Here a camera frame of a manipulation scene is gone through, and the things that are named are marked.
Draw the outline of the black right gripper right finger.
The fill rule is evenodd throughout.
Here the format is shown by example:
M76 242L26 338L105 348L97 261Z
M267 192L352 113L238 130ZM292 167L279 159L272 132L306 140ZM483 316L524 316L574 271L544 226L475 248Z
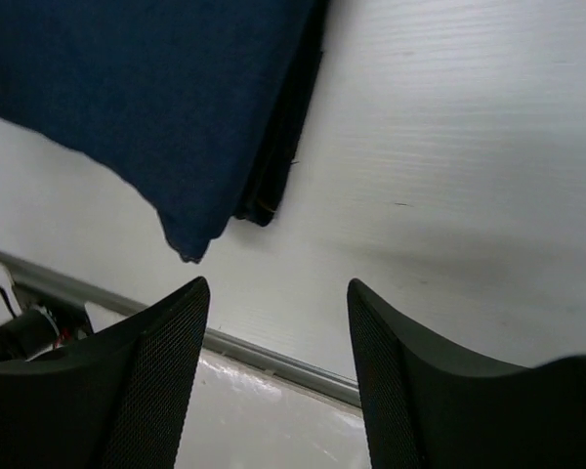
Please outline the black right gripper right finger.
M586 356L501 362L357 279L347 304L373 467L586 468Z

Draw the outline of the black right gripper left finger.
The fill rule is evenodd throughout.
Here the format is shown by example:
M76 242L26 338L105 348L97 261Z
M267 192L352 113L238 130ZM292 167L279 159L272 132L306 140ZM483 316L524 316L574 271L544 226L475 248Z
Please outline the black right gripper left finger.
M209 312L197 277L30 360L0 362L0 468L171 468Z

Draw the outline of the dark blue denim trousers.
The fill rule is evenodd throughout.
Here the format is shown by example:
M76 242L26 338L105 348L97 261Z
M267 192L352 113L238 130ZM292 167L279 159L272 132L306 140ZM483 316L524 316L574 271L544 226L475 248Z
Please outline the dark blue denim trousers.
M106 166L198 262L268 225L314 92L324 1L0 1L0 118Z

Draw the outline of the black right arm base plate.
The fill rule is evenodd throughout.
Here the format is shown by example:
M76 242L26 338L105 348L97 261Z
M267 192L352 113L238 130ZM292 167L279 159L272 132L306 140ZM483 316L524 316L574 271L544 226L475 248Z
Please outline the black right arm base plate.
M30 360L94 334L83 306L57 299L26 285L15 286L21 310L17 312L7 290L0 297L11 318L0 324L0 362Z

